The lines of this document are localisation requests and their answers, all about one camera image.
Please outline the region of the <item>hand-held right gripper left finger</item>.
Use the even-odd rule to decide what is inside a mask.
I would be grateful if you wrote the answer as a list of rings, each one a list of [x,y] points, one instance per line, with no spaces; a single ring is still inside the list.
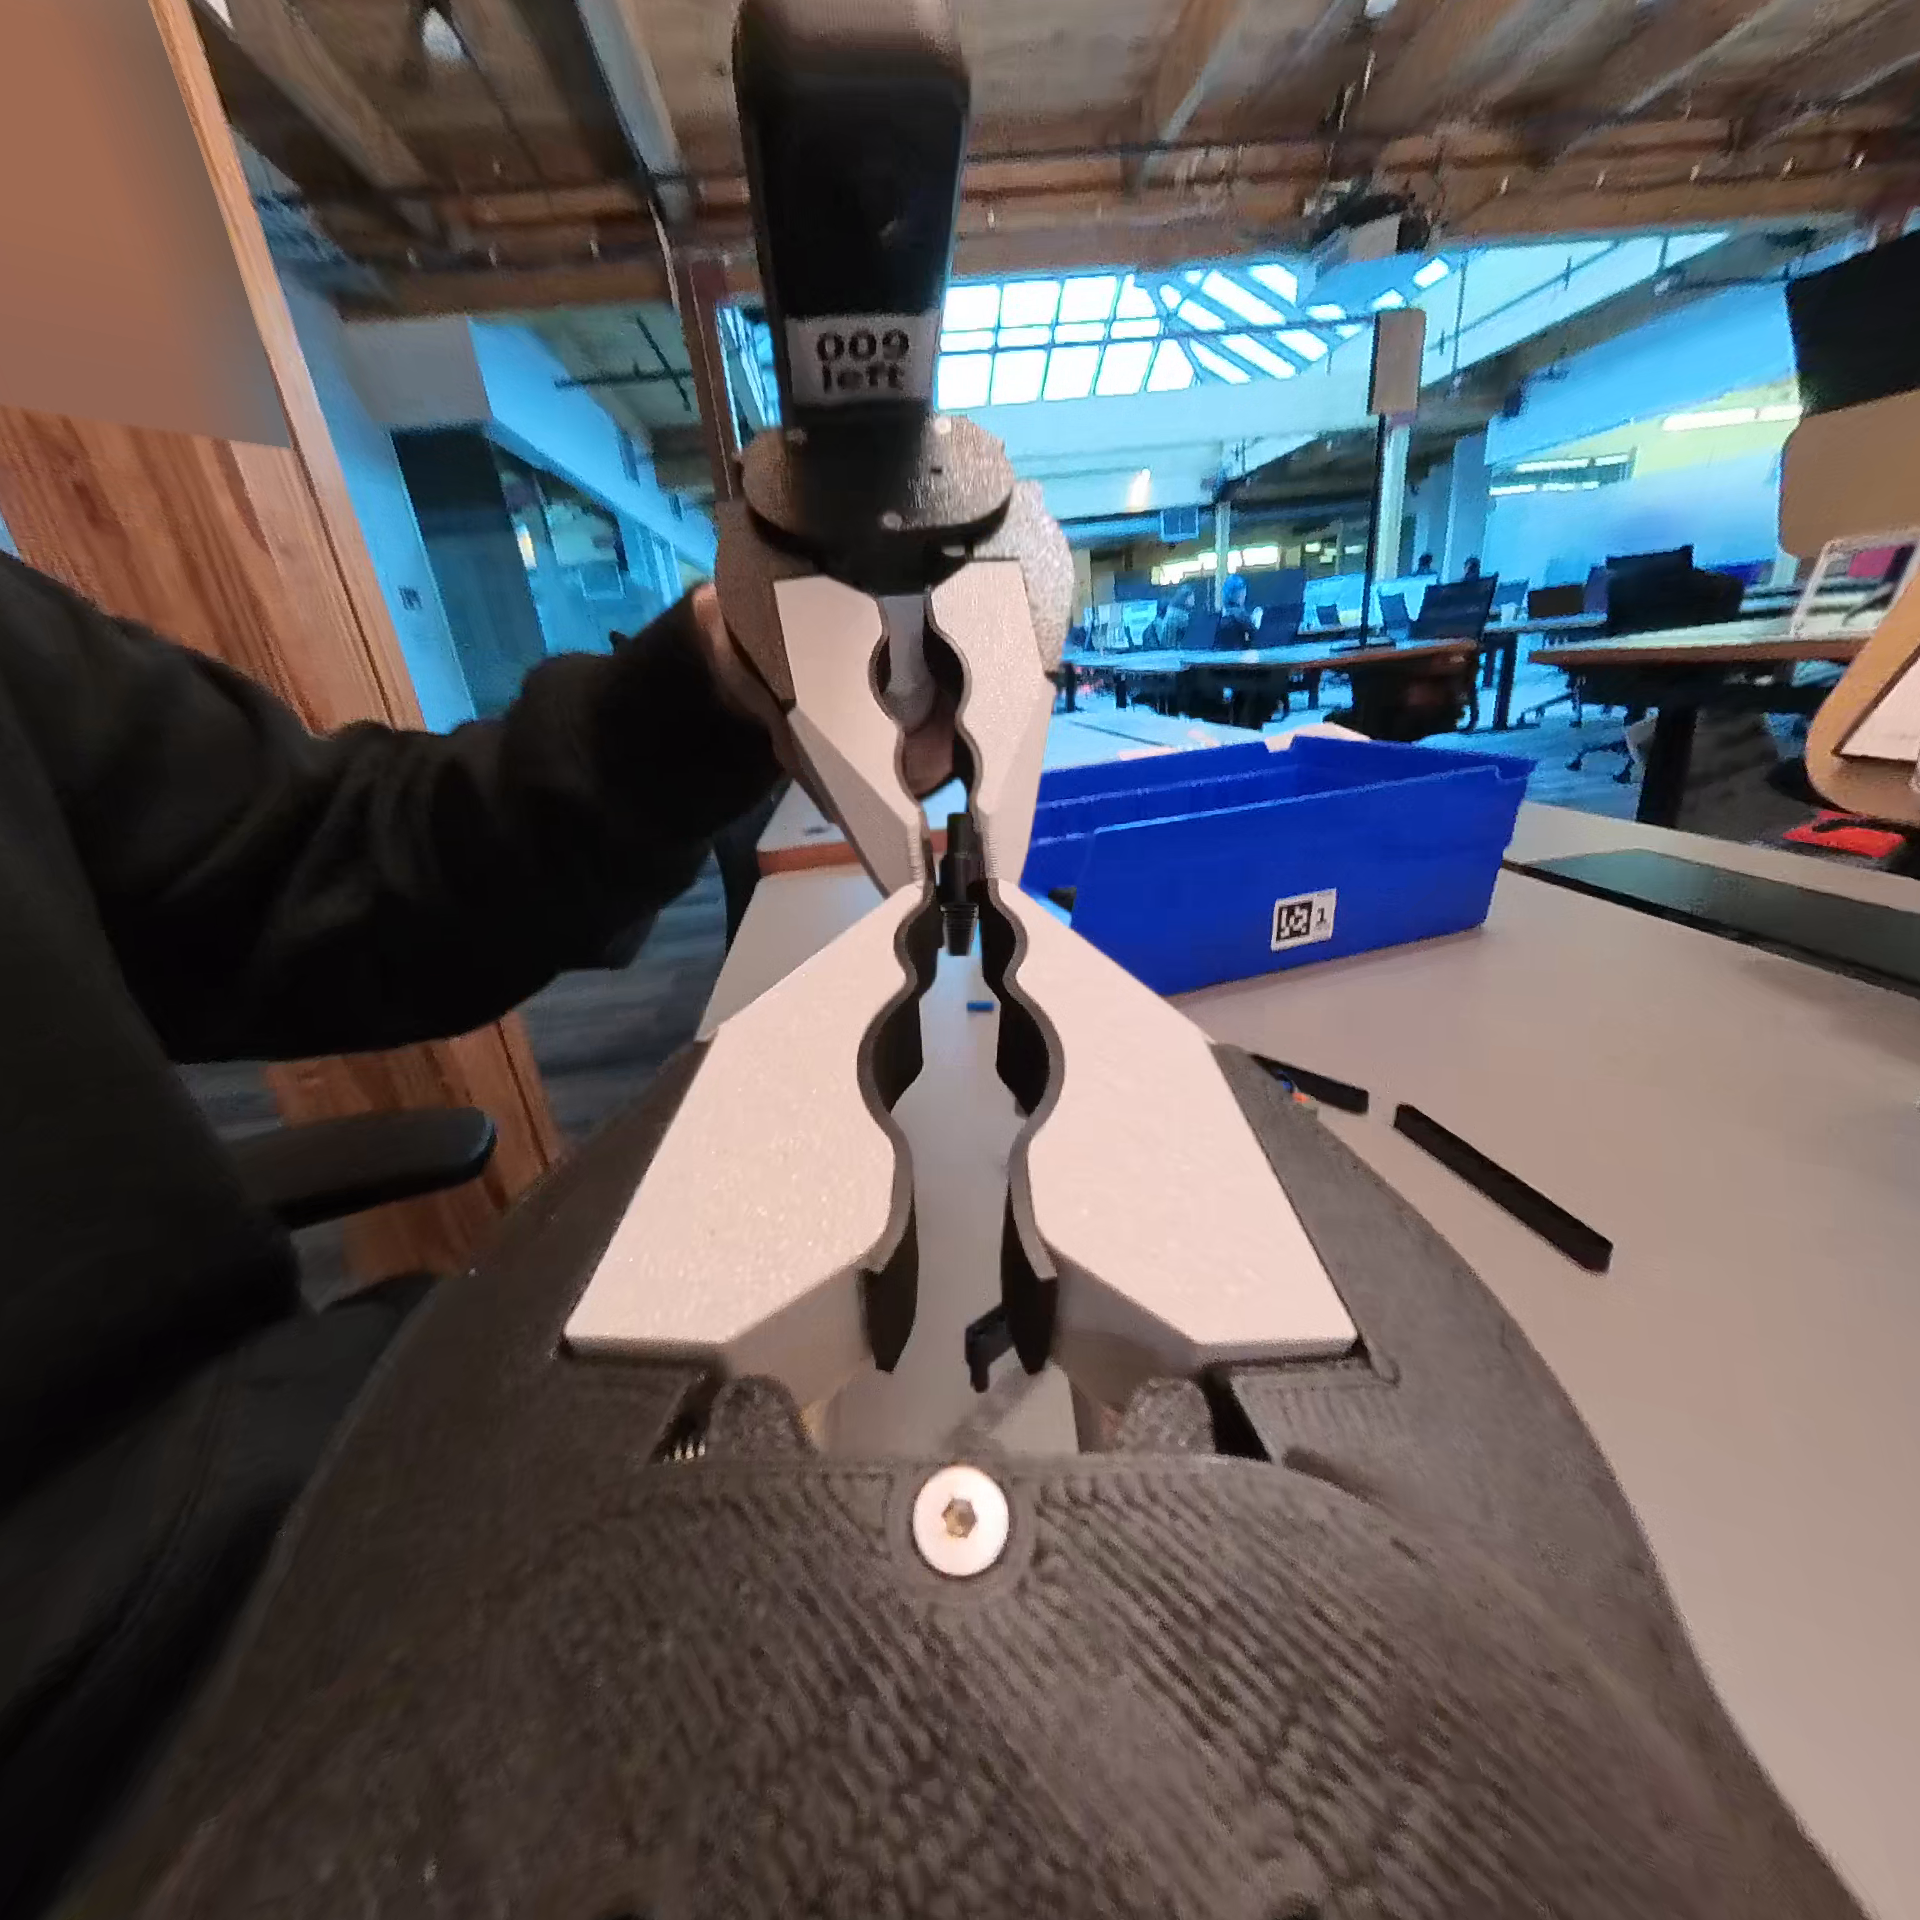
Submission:
[[[569,1356],[756,1375],[804,1407],[898,1367],[921,1262],[894,1109],[934,970],[934,893],[903,886],[713,1029]]]

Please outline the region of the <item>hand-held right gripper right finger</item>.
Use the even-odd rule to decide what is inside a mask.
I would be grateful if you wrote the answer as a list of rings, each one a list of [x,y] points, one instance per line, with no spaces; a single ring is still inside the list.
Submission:
[[[1361,1333],[1198,1023],[1046,903],[975,886],[994,1065],[1020,1113],[998,1319],[1100,1407],[1148,1381],[1343,1359]]]

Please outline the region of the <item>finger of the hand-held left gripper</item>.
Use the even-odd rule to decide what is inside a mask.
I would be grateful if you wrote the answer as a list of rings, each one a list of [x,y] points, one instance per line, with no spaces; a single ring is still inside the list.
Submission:
[[[957,670],[956,739],[985,873],[1015,890],[1030,845],[1054,685],[1015,561],[973,561],[929,597]]]
[[[796,702],[787,715],[817,803],[885,897],[930,890],[923,799],[954,777],[954,690],[929,641],[929,591],[835,579],[774,588]]]

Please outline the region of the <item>small black connector pin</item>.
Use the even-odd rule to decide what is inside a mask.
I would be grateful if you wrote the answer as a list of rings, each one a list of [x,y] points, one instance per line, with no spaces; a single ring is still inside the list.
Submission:
[[[975,815],[954,811],[943,829],[943,850],[934,868],[934,897],[941,909],[943,950],[951,957],[971,954],[978,925],[980,886],[987,876],[985,845]]]

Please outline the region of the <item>person's left forearm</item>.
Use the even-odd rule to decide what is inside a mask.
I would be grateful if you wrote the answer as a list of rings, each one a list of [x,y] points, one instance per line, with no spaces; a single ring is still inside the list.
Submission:
[[[777,781],[693,591],[446,733],[316,733],[5,558],[5,964],[173,1063],[446,1039],[606,964]]]

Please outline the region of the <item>background office desk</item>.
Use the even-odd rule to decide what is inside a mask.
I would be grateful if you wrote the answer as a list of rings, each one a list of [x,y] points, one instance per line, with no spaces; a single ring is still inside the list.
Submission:
[[[1118,709],[1260,731],[1292,710],[1294,698],[1317,698],[1333,681],[1343,702],[1334,721],[1363,737],[1411,743],[1459,731],[1479,714],[1481,644],[1477,641],[1411,641],[1387,644],[1294,643],[1242,652],[1069,649],[1054,668],[1067,709],[1105,687]]]
[[[1799,685],[1799,666],[1849,666],[1873,630],[1831,626],[1797,634],[1741,626],[1646,630],[1603,641],[1537,647],[1534,666],[1549,666],[1573,681],[1596,681],[1617,703],[1653,714],[1644,751],[1636,822],[1678,827],[1689,777],[1695,724],[1703,714],[1761,714],[1811,718],[1825,687]]]

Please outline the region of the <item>black flat desk panel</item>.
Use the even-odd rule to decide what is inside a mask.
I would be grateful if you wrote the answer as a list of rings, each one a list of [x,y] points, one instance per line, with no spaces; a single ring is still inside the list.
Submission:
[[[1727,943],[1917,996],[1917,916],[1907,907],[1642,849],[1509,858],[1503,868]]]

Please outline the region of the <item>person's left hand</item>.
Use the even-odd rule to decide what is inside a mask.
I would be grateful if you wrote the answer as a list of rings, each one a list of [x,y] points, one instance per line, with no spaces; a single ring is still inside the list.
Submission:
[[[735,644],[717,604],[716,588],[700,583],[689,595],[700,634],[706,670],[717,698],[746,723],[753,723],[782,761],[790,761],[794,737],[777,695],[761,678],[755,660]]]

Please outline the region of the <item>long black toy beam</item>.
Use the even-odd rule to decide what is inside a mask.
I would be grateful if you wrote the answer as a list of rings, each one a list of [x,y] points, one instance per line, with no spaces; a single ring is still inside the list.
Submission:
[[[1401,1102],[1395,1131],[1581,1270],[1604,1275],[1612,1269],[1617,1246],[1610,1237],[1426,1110]]]

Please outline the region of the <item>blue plastic bin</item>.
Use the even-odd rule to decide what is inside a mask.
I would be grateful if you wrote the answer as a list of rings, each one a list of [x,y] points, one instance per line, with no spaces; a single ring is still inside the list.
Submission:
[[[1022,884],[1174,996],[1485,921],[1531,758],[1327,733],[1044,773]]]

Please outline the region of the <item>black office chair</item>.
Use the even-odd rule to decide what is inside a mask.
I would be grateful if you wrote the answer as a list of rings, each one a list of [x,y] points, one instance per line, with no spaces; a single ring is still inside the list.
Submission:
[[[251,1199],[301,1231],[475,1181],[497,1124],[477,1109],[351,1113],[234,1137],[226,1153]]]

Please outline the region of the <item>person's black hoodie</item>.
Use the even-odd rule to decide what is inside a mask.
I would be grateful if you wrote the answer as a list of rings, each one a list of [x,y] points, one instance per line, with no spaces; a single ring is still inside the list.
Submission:
[[[153,1759],[428,1281],[324,1313],[139,1023],[5,1047],[2,1900]]]

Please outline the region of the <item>wooden pillar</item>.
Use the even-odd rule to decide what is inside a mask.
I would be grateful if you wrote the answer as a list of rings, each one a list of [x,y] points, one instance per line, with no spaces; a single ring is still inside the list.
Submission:
[[[5,4],[5,526],[310,730],[425,718],[188,4]]]

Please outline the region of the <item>black computer monitor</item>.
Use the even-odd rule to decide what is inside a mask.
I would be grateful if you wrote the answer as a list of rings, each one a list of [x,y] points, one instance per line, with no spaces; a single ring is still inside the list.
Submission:
[[[1786,286],[1803,415],[1917,388],[1917,231]]]

